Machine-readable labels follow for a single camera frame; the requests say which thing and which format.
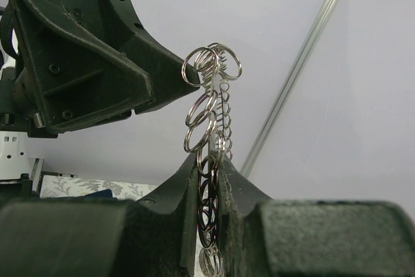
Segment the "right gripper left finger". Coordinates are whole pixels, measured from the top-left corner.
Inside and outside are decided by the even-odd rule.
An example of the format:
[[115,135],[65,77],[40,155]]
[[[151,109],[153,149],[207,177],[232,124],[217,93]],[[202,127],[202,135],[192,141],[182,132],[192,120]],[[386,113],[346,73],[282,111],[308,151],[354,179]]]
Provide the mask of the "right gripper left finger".
[[136,201],[11,200],[1,208],[1,275],[192,276],[197,184],[190,155]]

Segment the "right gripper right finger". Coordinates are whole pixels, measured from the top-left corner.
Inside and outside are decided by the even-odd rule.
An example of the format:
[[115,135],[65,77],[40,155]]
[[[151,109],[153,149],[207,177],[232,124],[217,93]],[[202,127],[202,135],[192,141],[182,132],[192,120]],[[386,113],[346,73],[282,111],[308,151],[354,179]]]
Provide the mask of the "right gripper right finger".
[[226,276],[413,276],[414,222],[376,200],[274,200],[219,169]]

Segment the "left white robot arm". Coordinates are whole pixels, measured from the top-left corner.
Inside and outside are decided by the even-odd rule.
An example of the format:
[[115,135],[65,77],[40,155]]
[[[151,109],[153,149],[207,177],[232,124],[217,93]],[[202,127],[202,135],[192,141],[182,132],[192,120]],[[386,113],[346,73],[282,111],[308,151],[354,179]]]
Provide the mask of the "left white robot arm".
[[1,178],[28,180],[25,138],[159,110],[195,67],[157,42],[132,0],[8,0],[1,7]]

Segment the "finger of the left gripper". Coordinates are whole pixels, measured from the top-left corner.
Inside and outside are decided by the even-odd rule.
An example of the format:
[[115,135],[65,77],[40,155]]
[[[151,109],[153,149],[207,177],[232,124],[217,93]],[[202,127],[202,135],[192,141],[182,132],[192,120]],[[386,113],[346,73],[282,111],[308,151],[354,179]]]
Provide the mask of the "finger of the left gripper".
[[140,21],[131,0],[100,0],[112,47],[149,74],[153,100],[134,108],[153,112],[198,90],[182,77],[184,60],[157,42]]

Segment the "silver keyring holder with rings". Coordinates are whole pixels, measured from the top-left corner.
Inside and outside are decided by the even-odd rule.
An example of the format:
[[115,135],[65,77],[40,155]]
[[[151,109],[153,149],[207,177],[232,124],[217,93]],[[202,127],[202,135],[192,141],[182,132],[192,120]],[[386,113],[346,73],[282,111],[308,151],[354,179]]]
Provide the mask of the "silver keyring holder with rings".
[[237,55],[226,45],[211,43],[193,50],[185,58],[181,74],[203,94],[185,118],[184,151],[196,156],[198,173],[197,233],[202,245],[198,254],[204,276],[223,276],[219,251],[219,167],[231,159],[230,82],[243,72]]

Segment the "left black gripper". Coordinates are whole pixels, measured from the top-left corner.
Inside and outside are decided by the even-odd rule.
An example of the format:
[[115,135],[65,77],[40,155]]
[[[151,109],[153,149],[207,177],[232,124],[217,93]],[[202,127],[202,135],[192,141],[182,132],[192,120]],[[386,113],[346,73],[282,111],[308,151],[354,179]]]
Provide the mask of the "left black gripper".
[[153,98],[150,75],[108,44],[100,0],[9,0],[18,39],[10,105],[33,138],[103,124]]

